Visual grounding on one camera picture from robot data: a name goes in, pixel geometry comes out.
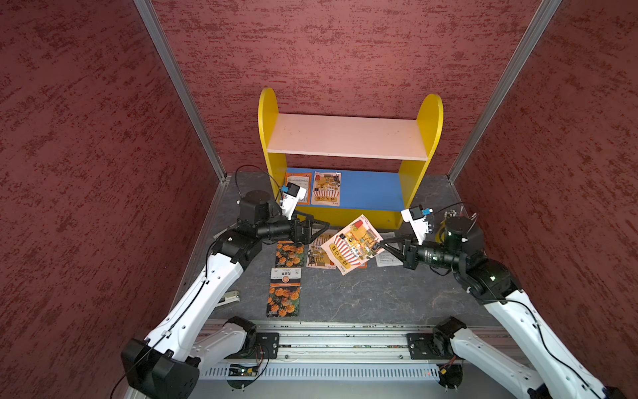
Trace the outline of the white seed bag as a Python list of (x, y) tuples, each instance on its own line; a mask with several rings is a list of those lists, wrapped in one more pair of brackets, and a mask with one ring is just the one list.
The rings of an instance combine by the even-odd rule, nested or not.
[(375, 262), (378, 267), (394, 267), (402, 266), (403, 262), (395, 257), (388, 250), (384, 250), (382, 253), (375, 257)]

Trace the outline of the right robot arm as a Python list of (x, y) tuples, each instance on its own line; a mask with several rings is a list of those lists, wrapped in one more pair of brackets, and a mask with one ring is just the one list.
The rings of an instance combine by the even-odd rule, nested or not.
[(425, 264), (437, 274), (452, 274), (507, 330), (531, 365), (526, 367), (487, 344), (453, 317), (433, 330), (431, 347), (439, 357), (470, 362), (516, 398), (624, 396), (619, 388), (605, 385), (586, 370), (535, 309), (511, 271), (488, 257), (483, 231), (474, 220), (447, 218), (441, 224), (440, 239), (428, 241), (430, 223), (423, 209), (405, 209), (401, 215), (413, 236), (385, 240), (382, 247), (407, 269)]

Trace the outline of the marigold seed bag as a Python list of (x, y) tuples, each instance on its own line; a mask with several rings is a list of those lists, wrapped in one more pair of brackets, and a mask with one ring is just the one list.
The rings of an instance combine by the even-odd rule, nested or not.
[(276, 268), (300, 268), (307, 263), (306, 246), (292, 241), (277, 242)]
[(300, 313), (302, 269), (273, 268), (267, 297), (268, 318), (293, 318)]

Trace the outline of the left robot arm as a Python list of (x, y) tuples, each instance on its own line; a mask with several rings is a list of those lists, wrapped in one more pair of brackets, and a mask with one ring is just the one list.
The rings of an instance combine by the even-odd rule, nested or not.
[(238, 202), (239, 217), (207, 250), (204, 267), (181, 300), (146, 338), (131, 339), (121, 352), (129, 387), (149, 398), (186, 398), (200, 370), (234, 354), (265, 356), (257, 328), (233, 317), (213, 335), (197, 340), (219, 301), (261, 252), (264, 243), (281, 240), (311, 244), (330, 224), (297, 210), (307, 191), (289, 183), (272, 199), (250, 191)]

